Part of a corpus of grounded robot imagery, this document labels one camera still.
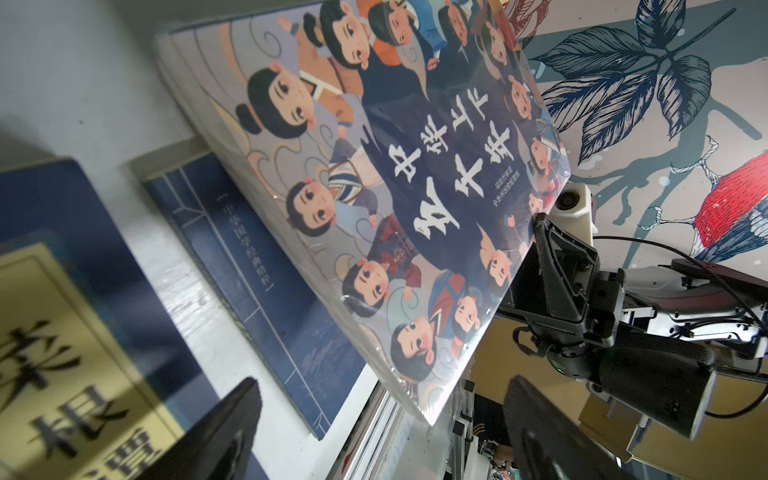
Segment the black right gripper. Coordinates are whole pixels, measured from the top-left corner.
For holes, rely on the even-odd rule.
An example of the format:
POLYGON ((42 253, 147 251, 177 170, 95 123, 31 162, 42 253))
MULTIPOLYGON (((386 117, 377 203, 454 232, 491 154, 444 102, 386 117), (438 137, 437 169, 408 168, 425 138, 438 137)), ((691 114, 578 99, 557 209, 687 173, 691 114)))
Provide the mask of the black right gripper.
POLYGON ((597 251, 545 213, 533 217, 533 229, 535 244, 497 315, 522 324, 513 341, 526 355, 546 359, 566 377, 597 381, 616 342, 626 274, 601 269, 597 251))

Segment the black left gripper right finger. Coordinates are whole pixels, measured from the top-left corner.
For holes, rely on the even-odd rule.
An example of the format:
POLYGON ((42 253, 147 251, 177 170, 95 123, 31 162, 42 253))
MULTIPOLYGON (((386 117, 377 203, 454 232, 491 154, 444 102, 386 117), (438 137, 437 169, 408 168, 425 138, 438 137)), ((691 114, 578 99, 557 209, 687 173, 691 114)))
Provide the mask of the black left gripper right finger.
POLYGON ((509 382, 504 418, 524 479, 628 479, 601 447, 525 377, 509 382))

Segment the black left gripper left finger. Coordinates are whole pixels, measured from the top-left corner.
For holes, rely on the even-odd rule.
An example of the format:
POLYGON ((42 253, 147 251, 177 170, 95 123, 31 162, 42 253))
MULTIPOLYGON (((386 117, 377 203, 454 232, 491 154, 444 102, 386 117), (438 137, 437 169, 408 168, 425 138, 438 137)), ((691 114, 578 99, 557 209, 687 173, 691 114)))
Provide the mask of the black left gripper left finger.
POLYGON ((252 448, 262 413, 258 382, 241 381, 141 479, 261 479, 252 448))

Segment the colourful cartoon cover book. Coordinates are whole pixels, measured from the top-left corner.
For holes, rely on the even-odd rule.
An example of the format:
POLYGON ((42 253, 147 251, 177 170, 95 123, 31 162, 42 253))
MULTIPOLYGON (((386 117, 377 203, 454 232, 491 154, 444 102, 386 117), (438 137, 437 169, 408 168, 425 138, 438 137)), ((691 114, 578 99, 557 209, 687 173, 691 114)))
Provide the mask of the colourful cartoon cover book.
POLYGON ((155 48, 332 318, 434 423, 570 176, 501 4, 319 1, 155 48))

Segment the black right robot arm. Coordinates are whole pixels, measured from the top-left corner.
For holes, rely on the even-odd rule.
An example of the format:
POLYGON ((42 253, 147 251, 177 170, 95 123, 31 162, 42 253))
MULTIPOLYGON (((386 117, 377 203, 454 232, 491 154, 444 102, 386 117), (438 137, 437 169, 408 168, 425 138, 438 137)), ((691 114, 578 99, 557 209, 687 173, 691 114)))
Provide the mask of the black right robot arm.
POLYGON ((521 351, 686 437, 708 416, 718 376, 765 383, 718 359, 767 353, 767 284, 676 253, 632 272, 601 268, 597 250, 548 215, 497 313, 528 334, 521 351))

